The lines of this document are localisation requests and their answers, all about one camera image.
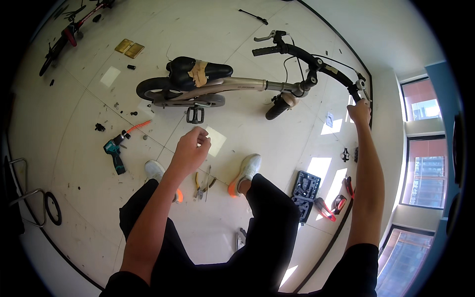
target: bicycle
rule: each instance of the bicycle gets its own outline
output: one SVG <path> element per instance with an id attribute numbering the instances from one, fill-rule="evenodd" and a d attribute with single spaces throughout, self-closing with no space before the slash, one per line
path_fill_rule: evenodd
<path id="1" fill-rule="evenodd" d="M 79 22 L 74 22 L 74 18 L 76 17 L 76 14 L 82 11 L 86 6 L 82 4 L 81 2 L 81 8 L 79 8 L 76 11 L 72 12 L 67 12 L 64 13 L 67 15 L 67 18 L 71 23 L 66 26 L 64 30 L 61 31 L 61 37 L 56 41 L 56 43 L 51 47 L 51 43 L 48 43 L 49 49 L 48 53 L 46 54 L 45 58 L 46 61 L 43 64 L 43 67 L 39 71 L 39 76 L 43 76 L 45 73 L 46 69 L 48 69 L 49 65 L 57 59 L 59 56 L 59 53 L 63 50 L 64 46 L 69 43 L 71 43 L 72 46 L 76 46 L 76 38 L 74 37 L 74 34 L 77 34 L 78 39 L 82 39 L 83 34 L 82 32 L 79 31 L 79 28 L 84 24 L 84 22 L 90 18 L 96 11 L 98 11 L 101 8 L 112 8 L 112 4 L 115 2 L 115 0 L 103 0 L 102 2 L 99 2 L 100 0 L 90 0 L 90 1 L 97 1 L 96 7 L 89 12 L 85 17 L 83 17 Z"/>
<path id="2" fill-rule="evenodd" d="M 231 77 L 233 69 L 229 65 L 208 63 L 190 57 L 177 57 L 166 66 L 166 69 L 170 72 L 168 77 L 155 77 L 144 80 L 137 86 L 136 93 L 140 98 L 153 101 L 154 105 L 163 108 L 188 107 L 186 121 L 191 124 L 203 123 L 204 108 L 224 105 L 224 96 L 217 93 L 234 90 L 280 91 L 279 95 L 272 98 L 274 106 L 266 113 L 266 119 L 273 120 L 285 110 L 296 106 L 300 98 L 307 96 L 310 88 L 317 84 L 318 71 L 333 77 L 347 87 L 355 102 L 361 100 L 358 91 L 364 91 L 369 99 L 365 91 L 366 79 L 361 73 L 352 67 L 330 59 L 356 72 L 358 80 L 353 83 L 345 74 L 324 63 L 320 58 L 323 56 L 313 55 L 296 47 L 293 40 L 293 44 L 285 43 L 282 40 L 282 37 L 285 35 L 289 34 L 285 31 L 273 30 L 267 37 L 254 38 L 254 41 L 257 42 L 272 38 L 273 43 L 276 45 L 268 48 L 254 49 L 252 54 L 256 57 L 280 53 L 297 57 L 299 66 L 300 60 L 302 60 L 309 67 L 306 79 L 304 79 L 302 68 L 300 68 L 302 74 L 301 82 L 289 84 L 287 82 L 278 83 L 254 78 Z"/>

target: forearm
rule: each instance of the forearm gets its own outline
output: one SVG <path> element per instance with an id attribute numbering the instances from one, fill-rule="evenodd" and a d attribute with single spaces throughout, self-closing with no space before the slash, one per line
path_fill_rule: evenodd
<path id="1" fill-rule="evenodd" d="M 135 273 L 150 284 L 153 265 L 162 247 L 171 202 L 183 179 L 177 171 L 165 172 L 129 234 L 121 271 Z"/>
<path id="2" fill-rule="evenodd" d="M 384 207 L 384 176 L 367 124 L 358 131 L 358 165 L 351 232 L 347 248 L 357 243 L 379 243 Z"/>

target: bike pedal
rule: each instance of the bike pedal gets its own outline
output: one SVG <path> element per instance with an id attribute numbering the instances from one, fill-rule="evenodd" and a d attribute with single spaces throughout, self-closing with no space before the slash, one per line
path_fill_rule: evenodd
<path id="1" fill-rule="evenodd" d="M 201 116 L 198 118 L 198 111 L 201 111 Z M 190 124 L 202 124 L 205 119 L 205 109 L 203 107 L 188 107 L 186 111 L 186 122 Z"/>

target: gold block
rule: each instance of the gold block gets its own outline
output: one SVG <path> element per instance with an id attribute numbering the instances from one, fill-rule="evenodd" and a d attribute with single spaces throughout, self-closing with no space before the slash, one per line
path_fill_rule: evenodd
<path id="1" fill-rule="evenodd" d="M 140 52 L 144 49 L 145 47 L 143 45 L 140 45 L 138 43 L 132 44 L 132 46 L 125 52 L 125 55 L 128 57 L 131 57 L 132 59 L 135 59 L 136 56 L 140 54 Z"/>
<path id="2" fill-rule="evenodd" d="M 115 50 L 118 51 L 119 53 L 124 53 L 125 50 L 127 50 L 127 48 L 129 47 L 129 45 L 131 45 L 133 43 L 133 41 L 130 41 L 128 39 L 124 39 L 121 41 L 121 43 L 119 43 L 118 46 L 115 47 Z"/>

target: teal drill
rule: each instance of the teal drill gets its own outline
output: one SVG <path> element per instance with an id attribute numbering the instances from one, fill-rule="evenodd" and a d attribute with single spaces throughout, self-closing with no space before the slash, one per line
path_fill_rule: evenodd
<path id="1" fill-rule="evenodd" d="M 112 161 L 114 162 L 114 168 L 117 174 L 122 174 L 125 172 L 124 163 L 122 163 L 122 160 L 119 157 L 119 144 L 125 139 L 125 137 L 130 139 L 130 134 L 128 134 L 125 130 L 122 130 L 122 133 L 120 133 L 116 138 L 109 140 L 104 145 L 105 153 L 112 156 Z"/>

